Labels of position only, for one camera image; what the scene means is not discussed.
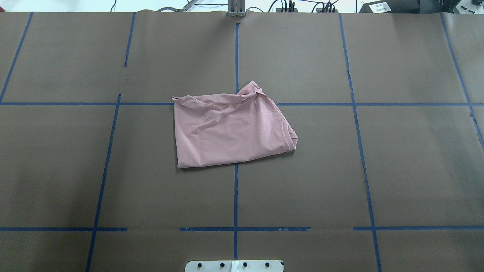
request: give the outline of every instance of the wrinkled fabric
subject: wrinkled fabric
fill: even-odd
[[[178,168],[246,162],[296,149],[296,133],[254,81],[237,94],[172,99]]]

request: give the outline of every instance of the grid line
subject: grid line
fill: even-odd
[[[239,92],[239,26],[235,24],[235,93]],[[239,259],[239,164],[234,165],[234,260]]]
[[[377,270],[378,272],[381,272],[381,262],[380,262],[380,253],[379,253],[379,248],[378,248],[378,239],[377,239],[377,231],[375,229],[375,219],[373,217],[373,207],[371,204],[371,194],[370,194],[370,185],[368,184],[368,174],[366,172],[366,163],[364,160],[364,152],[363,152],[363,143],[362,143],[362,137],[360,133],[360,124],[358,122],[358,112],[356,110],[356,101],[355,101],[355,93],[353,91],[353,82],[351,80],[351,75],[349,73],[349,60],[348,60],[348,50],[346,47],[346,39],[345,39],[345,29],[343,26],[343,18],[341,16],[341,13],[339,13],[339,24],[341,28],[341,38],[343,40],[343,51],[345,54],[345,62],[346,62],[346,71],[348,74],[348,84],[349,84],[349,89],[351,90],[351,102],[353,106],[353,115],[355,119],[355,126],[356,126],[356,136],[358,138],[358,146],[360,149],[360,159],[362,162],[363,166],[363,172],[364,172],[364,182],[366,186],[366,202],[368,205],[368,212],[370,216],[370,224],[371,224],[371,232],[373,236],[373,248],[375,250],[375,258],[377,261]]]
[[[457,60],[455,59],[454,50],[452,49],[451,40],[449,39],[449,34],[447,32],[447,26],[445,24],[444,14],[442,12],[440,13],[440,18],[442,20],[442,27],[444,29],[445,39],[446,39],[447,45],[449,47],[449,52],[451,54],[452,61],[454,62],[454,66],[455,66],[455,70],[457,71],[457,75],[459,76],[459,81],[460,81],[460,85],[462,87],[462,92],[464,93],[464,96],[466,97],[467,105],[469,106],[470,115],[472,117],[474,127],[476,128],[477,137],[479,138],[481,148],[484,151],[484,140],[483,140],[483,136],[481,134],[481,129],[479,128],[479,125],[477,123],[476,116],[474,114],[474,109],[472,109],[472,106],[470,104],[469,94],[467,93],[466,85],[464,84],[464,80],[462,79],[462,75],[460,73],[459,65],[457,64]]]
[[[126,58],[124,59],[124,66],[128,66],[129,48],[131,47],[131,38],[133,37],[133,28],[135,27],[136,12],[133,12],[133,18],[131,18],[131,29],[129,30],[128,45],[126,46]]]
[[[97,201],[96,217],[94,219],[94,227],[93,227],[93,230],[92,230],[91,245],[89,247],[88,260],[87,260],[87,264],[86,264],[86,272],[89,272],[89,270],[91,269],[92,254],[94,252],[94,242],[96,241],[97,226],[98,226],[98,223],[99,223],[99,215],[101,213],[101,205],[103,203],[104,187],[105,187],[105,184],[106,184],[107,167],[109,165],[109,159],[111,157],[111,149],[112,149],[112,146],[113,146],[114,130],[116,129],[116,121],[118,119],[118,111],[119,111],[119,108],[120,108],[120,101],[121,101],[121,94],[118,95],[118,101],[116,102],[116,109],[114,110],[113,124],[111,126],[111,135],[109,136],[109,144],[107,146],[106,162],[104,164],[103,179],[101,181],[101,189],[99,190],[99,198],[98,198],[98,201]]]
[[[12,61],[12,65],[10,66],[10,70],[8,71],[7,78],[5,80],[5,84],[3,85],[3,89],[0,94],[0,103],[3,100],[3,96],[7,91],[8,82],[10,81],[10,76],[12,76],[12,72],[14,71],[15,63],[17,62],[18,54],[20,53],[20,49],[24,44],[25,36],[27,35],[27,31],[29,30],[30,22],[32,21],[33,12],[30,13],[29,19],[27,20],[27,24],[25,25],[24,33],[22,34],[22,38],[20,39],[20,43],[18,43],[17,51],[15,52],[14,60]]]
[[[115,102],[1,102],[0,106],[116,106]],[[173,106],[173,102],[121,102],[120,106]],[[346,102],[276,103],[277,106],[353,106]],[[355,103],[356,106],[484,106],[484,103]]]
[[[233,227],[181,227],[180,232],[234,231]],[[237,231],[308,231],[310,227],[237,227]]]

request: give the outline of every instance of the pink t-shirt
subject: pink t-shirt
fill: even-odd
[[[296,149],[296,133],[254,81],[237,94],[172,99],[179,168],[246,162]]]

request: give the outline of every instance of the table surface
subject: table surface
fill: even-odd
[[[483,23],[0,14],[2,270],[481,271]],[[178,169],[171,96],[251,80],[296,151]]]

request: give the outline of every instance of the sticker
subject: sticker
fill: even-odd
[[[392,9],[387,4],[387,2],[381,2],[378,4],[370,5],[370,9],[373,13],[383,13],[383,12],[392,11]]]

